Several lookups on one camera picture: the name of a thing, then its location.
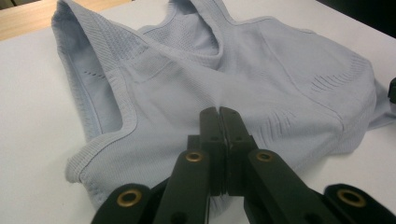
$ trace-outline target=black object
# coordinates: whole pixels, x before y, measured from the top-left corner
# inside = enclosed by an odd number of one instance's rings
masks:
[[[396,223],[360,189],[339,184],[314,192],[275,152],[258,149],[236,111],[210,107],[200,122],[200,135],[189,136],[169,179],[154,189],[116,189],[92,224],[208,223],[210,196],[226,192],[245,197],[250,223]]]
[[[396,104],[396,78],[389,84],[388,98],[391,103]]]

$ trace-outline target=tank top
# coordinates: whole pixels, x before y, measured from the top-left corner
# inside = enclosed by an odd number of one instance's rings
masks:
[[[395,118],[366,59],[272,17],[234,21],[220,0],[170,1],[161,24],[139,31],[61,0],[52,28],[87,136],[66,179],[96,208],[121,185],[168,177],[210,106],[238,111],[294,170]]]

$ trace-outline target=white surface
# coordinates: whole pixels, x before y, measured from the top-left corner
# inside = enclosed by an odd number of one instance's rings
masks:
[[[238,21],[275,16],[357,51],[384,85],[396,77],[396,39],[314,0],[225,1]],[[166,0],[137,0],[102,14],[139,28],[165,16]],[[84,145],[51,29],[0,42],[0,222],[90,223],[94,210],[85,189],[64,179],[67,158]],[[368,132],[352,154],[324,158],[300,172],[319,192],[347,183],[365,190],[396,213],[396,124]],[[248,223],[237,199],[210,222]]]

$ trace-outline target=knit fabric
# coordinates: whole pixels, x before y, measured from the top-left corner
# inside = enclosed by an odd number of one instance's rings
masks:
[[[66,178],[96,208],[123,184],[167,178],[210,106],[238,111],[294,170],[395,119],[366,59],[274,18],[233,21],[220,0],[171,1],[140,32],[61,0],[52,27],[88,139]]]

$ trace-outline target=wooden surface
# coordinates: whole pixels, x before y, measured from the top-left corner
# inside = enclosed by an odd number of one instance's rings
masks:
[[[84,7],[100,11],[131,0],[75,0]],[[50,26],[56,0],[41,0],[19,7],[0,10],[0,40],[23,35]]]

